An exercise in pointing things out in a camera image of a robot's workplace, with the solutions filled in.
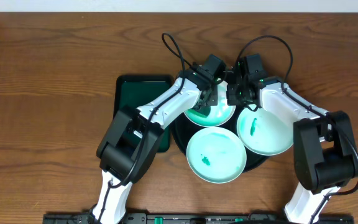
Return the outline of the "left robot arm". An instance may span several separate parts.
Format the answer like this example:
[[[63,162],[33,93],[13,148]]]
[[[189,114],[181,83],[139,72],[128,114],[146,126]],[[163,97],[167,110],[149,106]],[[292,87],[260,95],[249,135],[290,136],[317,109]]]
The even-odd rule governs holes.
[[[156,99],[116,113],[96,151],[103,183],[91,212],[95,223],[122,220],[131,187],[149,169],[166,127],[188,109],[216,105],[215,87],[221,80],[221,72],[210,68],[182,70]]]

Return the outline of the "green wavy sponge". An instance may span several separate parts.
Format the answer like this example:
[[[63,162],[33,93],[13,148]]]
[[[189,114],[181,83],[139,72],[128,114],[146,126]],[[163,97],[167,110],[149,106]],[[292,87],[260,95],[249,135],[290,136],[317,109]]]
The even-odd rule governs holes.
[[[198,108],[198,109],[193,109],[192,112],[197,116],[200,116],[202,118],[206,118],[206,117],[209,116],[209,114],[211,112],[211,108],[209,106],[201,107],[201,108]]]

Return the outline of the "white plate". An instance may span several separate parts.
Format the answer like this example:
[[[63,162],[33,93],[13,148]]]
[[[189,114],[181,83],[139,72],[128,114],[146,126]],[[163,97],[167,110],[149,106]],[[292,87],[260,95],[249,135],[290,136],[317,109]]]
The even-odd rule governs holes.
[[[223,81],[218,85],[218,104],[216,106],[210,106],[211,112],[208,117],[202,118],[195,115],[192,110],[186,110],[185,116],[198,126],[220,126],[228,121],[235,112],[236,107],[230,106],[227,103],[226,97],[227,82]]]
[[[239,177],[247,163],[242,141],[230,130],[208,127],[197,131],[186,147],[191,170],[201,179],[225,184]]]
[[[247,108],[239,114],[237,135],[250,151],[263,156],[285,152],[293,145],[293,131],[272,113]]]

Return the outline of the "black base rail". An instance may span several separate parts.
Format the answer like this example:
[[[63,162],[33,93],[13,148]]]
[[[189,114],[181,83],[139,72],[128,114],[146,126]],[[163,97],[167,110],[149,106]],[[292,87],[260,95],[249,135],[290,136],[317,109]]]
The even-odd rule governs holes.
[[[201,216],[201,215],[148,215],[145,213],[128,213],[119,224],[240,224],[240,223],[288,223],[283,217],[267,214],[252,213],[245,216]],[[92,224],[96,223],[89,213],[45,214],[43,224]]]

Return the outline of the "white plate right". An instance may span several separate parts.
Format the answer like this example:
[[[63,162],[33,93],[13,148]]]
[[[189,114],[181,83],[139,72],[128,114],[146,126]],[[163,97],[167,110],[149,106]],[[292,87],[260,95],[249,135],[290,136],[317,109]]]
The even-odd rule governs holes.
[[[285,152],[293,145],[293,131],[272,113],[247,108],[239,114],[237,135],[250,151],[263,156]]]

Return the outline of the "black rectangular tray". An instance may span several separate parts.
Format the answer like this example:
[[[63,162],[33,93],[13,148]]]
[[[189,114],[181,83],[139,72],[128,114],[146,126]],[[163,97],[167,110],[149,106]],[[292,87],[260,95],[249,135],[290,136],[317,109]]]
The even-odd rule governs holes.
[[[146,105],[172,85],[170,75],[121,75],[116,80],[114,114],[124,106],[137,108]]]

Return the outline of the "white plate top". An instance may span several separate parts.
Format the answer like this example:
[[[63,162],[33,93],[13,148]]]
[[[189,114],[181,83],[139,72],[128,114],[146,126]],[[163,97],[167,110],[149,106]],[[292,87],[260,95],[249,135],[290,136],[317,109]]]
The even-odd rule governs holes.
[[[186,110],[185,116],[198,126],[220,126],[228,121],[235,112],[236,107],[230,106],[227,103],[226,97],[227,82],[223,81],[218,85],[218,104],[216,106],[210,106],[211,112],[208,117],[202,118],[195,115],[192,110]]]

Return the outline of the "black round tray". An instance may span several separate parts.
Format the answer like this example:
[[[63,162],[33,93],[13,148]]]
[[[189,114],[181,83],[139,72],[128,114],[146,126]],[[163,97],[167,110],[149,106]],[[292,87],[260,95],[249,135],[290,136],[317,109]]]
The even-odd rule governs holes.
[[[236,124],[238,117],[240,115],[241,108],[236,108],[233,112],[233,115],[225,123],[220,125],[220,128],[228,129],[234,134],[237,134]],[[172,124],[171,124],[171,133],[172,136],[181,150],[181,152],[186,155],[186,147],[191,137],[198,132],[199,130],[206,128],[205,126],[199,126],[198,124],[192,122],[185,113],[182,113]],[[243,170],[243,173],[248,172],[256,167],[262,165],[269,156],[263,156],[256,154],[246,148],[247,153],[247,163]]]

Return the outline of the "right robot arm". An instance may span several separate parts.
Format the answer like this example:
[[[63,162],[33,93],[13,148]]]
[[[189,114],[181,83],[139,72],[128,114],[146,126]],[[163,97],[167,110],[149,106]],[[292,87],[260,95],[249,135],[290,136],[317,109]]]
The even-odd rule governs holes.
[[[349,116],[329,112],[296,94],[263,70],[235,69],[227,77],[229,105],[265,110],[293,127],[294,168],[299,184],[285,205],[292,223],[316,223],[333,196],[358,190],[358,152]]]

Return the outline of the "white plate bottom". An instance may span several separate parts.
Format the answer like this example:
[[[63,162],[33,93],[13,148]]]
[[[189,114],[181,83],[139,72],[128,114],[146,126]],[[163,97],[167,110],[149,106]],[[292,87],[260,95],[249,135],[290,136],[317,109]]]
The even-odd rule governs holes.
[[[239,177],[247,163],[242,141],[230,130],[208,127],[197,131],[186,147],[191,170],[201,179],[225,184]]]

